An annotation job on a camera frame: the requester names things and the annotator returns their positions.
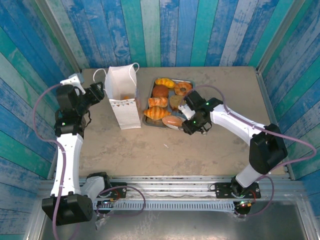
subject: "table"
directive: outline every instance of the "table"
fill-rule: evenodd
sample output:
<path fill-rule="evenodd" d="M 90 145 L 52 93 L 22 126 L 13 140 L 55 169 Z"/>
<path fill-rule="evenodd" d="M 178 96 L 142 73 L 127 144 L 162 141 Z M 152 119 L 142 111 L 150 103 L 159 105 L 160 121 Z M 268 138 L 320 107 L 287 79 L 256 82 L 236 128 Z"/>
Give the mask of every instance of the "table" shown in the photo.
<path fill-rule="evenodd" d="M 93 83 L 95 69 L 83 71 L 85 87 Z M 234 111 L 258 123 L 270 124 L 253 67 L 148 67 L 137 72 L 142 111 L 147 106 L 153 79 L 192 80 L 196 86 L 218 87 Z M 104 73 L 96 75 L 104 81 Z M 209 99 L 219 94 L 199 89 Z M 90 108 L 92 122 L 85 129 L 79 175 L 107 172 L 110 176 L 236 175 L 249 163 L 249 147 L 227 129 L 213 125 L 208 135 L 146 126 L 120 130 L 108 98 Z M 278 168 L 273 174 L 284 174 Z"/>

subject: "wooden wall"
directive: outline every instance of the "wooden wall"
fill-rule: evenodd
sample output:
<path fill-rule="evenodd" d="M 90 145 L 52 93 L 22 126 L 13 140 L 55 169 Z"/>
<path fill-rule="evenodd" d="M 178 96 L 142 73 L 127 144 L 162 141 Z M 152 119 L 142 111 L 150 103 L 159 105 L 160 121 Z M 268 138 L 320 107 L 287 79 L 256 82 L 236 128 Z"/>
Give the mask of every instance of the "wooden wall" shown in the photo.
<path fill-rule="evenodd" d="M 313 144 L 317 155 L 292 165 L 306 184 L 320 216 L 320 0 L 306 0 L 263 72 L 282 133 Z M 311 154 L 308 147 L 285 141 L 291 160 Z"/>
<path fill-rule="evenodd" d="M 293 0 L 46 0 L 81 69 L 257 66 Z"/>
<path fill-rule="evenodd" d="M 73 73 L 35 0 L 0 0 L 0 239 L 23 238 L 39 181 L 56 147 L 33 131 L 39 95 Z M 58 103 L 48 94 L 37 109 L 44 138 L 54 138 Z"/>

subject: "golden croissant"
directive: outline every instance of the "golden croissant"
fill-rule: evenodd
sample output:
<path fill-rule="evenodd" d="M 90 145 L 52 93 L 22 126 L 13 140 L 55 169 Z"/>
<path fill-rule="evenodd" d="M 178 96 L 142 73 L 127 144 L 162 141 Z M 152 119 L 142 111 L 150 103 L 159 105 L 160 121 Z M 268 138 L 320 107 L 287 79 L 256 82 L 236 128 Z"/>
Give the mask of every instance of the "golden croissant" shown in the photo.
<path fill-rule="evenodd" d="M 147 110 L 144 110 L 143 114 L 146 115 L 148 118 L 151 118 L 152 120 L 160 120 L 165 116 L 171 115 L 171 112 L 165 110 L 162 107 L 153 106 Z"/>
<path fill-rule="evenodd" d="M 169 89 L 173 89 L 176 86 L 176 83 L 169 78 L 163 77 L 155 80 L 155 84 L 157 85 L 165 85 Z"/>
<path fill-rule="evenodd" d="M 148 99 L 148 103 L 150 108 L 153 106 L 159 106 L 159 107 L 165 108 L 166 106 L 168 106 L 168 98 L 164 96 L 151 97 Z"/>

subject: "baking tray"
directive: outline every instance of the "baking tray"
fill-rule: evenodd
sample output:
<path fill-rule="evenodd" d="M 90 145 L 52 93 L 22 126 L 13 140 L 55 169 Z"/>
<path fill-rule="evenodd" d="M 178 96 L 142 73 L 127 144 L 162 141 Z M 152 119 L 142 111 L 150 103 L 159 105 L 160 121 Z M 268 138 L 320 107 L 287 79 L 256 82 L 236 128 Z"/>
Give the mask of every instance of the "baking tray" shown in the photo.
<path fill-rule="evenodd" d="M 156 77 L 153 79 L 153 84 L 152 84 L 152 87 L 151 87 L 151 90 L 150 90 L 150 93 L 148 95 L 148 98 L 152 98 L 152 90 L 154 89 L 154 87 L 156 86 L 156 80 L 157 79 L 161 79 L 161 78 L 168 78 L 168 79 L 171 79 L 172 81 L 174 81 L 176 84 L 178 83 L 181 83 L 181 82 L 186 82 L 186 83 L 189 83 L 192 85 L 192 88 L 195 87 L 195 83 L 193 81 L 190 81 L 190 80 L 182 80 L 182 79 L 175 79 L 175 78 L 170 78 L 170 77 Z M 168 110 L 169 112 L 171 112 L 171 115 L 172 116 L 177 116 L 177 117 L 181 117 L 181 118 L 184 118 L 184 119 L 187 119 L 185 117 L 185 115 L 183 115 L 183 113 L 181 111 L 179 111 L 178 109 L 175 109 L 173 110 L 171 107 L 170 107 L 170 104 L 169 104 L 169 99 L 172 95 L 176 95 L 175 94 L 175 89 L 174 88 L 169 88 L 169 95 L 168 95 L 168 106 L 167 107 L 164 107 L 164 109 Z M 143 109 L 143 110 L 146 110 L 149 108 L 149 103 L 148 103 L 148 100 L 146 101 L 146 107 Z M 164 129 L 170 129 L 170 127 L 167 127 L 166 125 L 164 125 L 164 123 L 162 122 L 162 120 L 152 120 L 151 118 L 147 117 L 146 115 L 143 115 L 143 119 L 142 119 L 143 123 L 147 126 L 151 126 L 151 127 L 157 127 L 157 128 L 164 128 Z"/>

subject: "metal floor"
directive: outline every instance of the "metal floor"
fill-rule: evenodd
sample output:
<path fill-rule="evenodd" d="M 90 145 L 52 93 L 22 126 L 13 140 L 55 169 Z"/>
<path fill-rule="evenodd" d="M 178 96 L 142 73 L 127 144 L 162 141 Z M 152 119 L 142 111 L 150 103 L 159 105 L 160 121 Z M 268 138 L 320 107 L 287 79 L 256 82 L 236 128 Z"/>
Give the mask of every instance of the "metal floor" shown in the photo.
<path fill-rule="evenodd" d="M 258 202 L 253 211 L 264 206 Z M 59 226 L 61 240 L 75 225 Z M 274 202 L 262 215 L 240 219 L 213 211 L 145 211 L 139 216 L 108 219 L 98 231 L 95 221 L 81 223 L 79 240 L 304 240 L 308 239 L 298 208 L 292 202 Z M 42 240 L 54 240 L 51 220 L 45 221 Z"/>

